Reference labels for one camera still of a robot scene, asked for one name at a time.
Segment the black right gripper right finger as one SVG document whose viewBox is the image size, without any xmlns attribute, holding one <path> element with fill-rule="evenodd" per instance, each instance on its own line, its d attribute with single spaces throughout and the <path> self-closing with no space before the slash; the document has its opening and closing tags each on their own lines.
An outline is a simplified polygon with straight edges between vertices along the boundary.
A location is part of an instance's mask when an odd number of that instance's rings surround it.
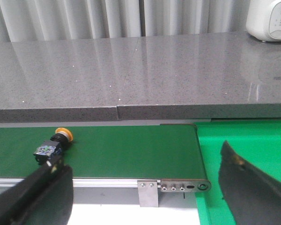
<svg viewBox="0 0 281 225">
<path fill-rule="evenodd" d="M 227 141 L 218 182 L 237 225 L 281 225 L 281 182 L 238 155 Z"/>
</svg>

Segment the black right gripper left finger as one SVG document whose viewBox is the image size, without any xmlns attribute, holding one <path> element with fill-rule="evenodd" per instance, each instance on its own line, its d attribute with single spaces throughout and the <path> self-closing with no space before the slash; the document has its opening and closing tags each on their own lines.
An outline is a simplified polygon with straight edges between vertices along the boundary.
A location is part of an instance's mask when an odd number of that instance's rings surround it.
<svg viewBox="0 0 281 225">
<path fill-rule="evenodd" d="M 73 206 L 73 170 L 56 156 L 0 194 L 0 225 L 66 225 Z"/>
</svg>

